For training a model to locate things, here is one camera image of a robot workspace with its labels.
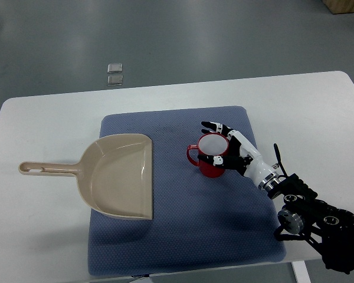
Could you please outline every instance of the white table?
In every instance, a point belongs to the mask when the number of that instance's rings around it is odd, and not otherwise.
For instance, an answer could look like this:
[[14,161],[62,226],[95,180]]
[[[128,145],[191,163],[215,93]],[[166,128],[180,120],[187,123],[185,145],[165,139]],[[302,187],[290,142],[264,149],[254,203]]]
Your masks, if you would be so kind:
[[[90,208],[75,178],[23,176],[21,162],[77,162],[109,114],[234,105],[247,109],[267,163],[276,142],[287,173],[354,213],[354,85],[345,73],[12,98],[0,112],[0,282],[91,278]],[[285,261],[320,257],[305,242],[286,248]]]

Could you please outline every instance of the gray floor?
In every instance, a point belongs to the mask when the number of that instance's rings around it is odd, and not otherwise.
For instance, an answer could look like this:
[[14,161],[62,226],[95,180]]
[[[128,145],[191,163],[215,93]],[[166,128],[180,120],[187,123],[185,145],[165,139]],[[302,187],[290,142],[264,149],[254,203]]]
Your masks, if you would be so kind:
[[[11,97],[108,89],[110,62],[123,63],[123,88],[334,70],[354,82],[354,14],[332,15],[321,0],[0,0],[0,108]],[[307,266],[312,282],[354,282],[354,272]],[[163,282],[294,282],[291,272]]]

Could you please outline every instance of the dustpan handle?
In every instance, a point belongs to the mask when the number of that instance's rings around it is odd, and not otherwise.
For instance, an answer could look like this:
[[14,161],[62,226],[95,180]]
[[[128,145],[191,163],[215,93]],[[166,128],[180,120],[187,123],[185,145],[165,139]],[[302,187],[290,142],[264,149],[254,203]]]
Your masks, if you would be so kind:
[[57,164],[40,162],[22,162],[18,170],[23,175],[36,176],[76,176],[81,172],[77,164]]

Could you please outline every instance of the mug handle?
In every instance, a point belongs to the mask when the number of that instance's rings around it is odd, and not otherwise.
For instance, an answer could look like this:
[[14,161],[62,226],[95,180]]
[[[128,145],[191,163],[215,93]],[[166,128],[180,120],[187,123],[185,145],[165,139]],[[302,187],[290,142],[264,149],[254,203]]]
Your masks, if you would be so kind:
[[186,156],[188,157],[191,164],[193,164],[194,166],[199,166],[199,163],[197,161],[195,161],[193,158],[191,158],[191,156],[190,156],[189,152],[192,149],[198,149],[198,146],[195,144],[191,144],[190,146],[188,146],[188,149],[186,150]]

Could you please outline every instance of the black cable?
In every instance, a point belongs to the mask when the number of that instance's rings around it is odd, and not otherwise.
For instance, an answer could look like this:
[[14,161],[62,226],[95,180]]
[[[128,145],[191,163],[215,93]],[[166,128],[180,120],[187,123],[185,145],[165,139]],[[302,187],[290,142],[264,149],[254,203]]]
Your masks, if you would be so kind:
[[279,166],[281,167],[281,170],[282,170],[282,172],[283,172],[283,175],[287,176],[287,173],[286,173],[286,171],[284,170],[284,167],[283,167],[283,165],[282,165],[281,154],[280,154],[280,152],[279,152],[278,145],[277,145],[276,143],[274,143],[274,151],[276,152],[277,161],[278,161]]

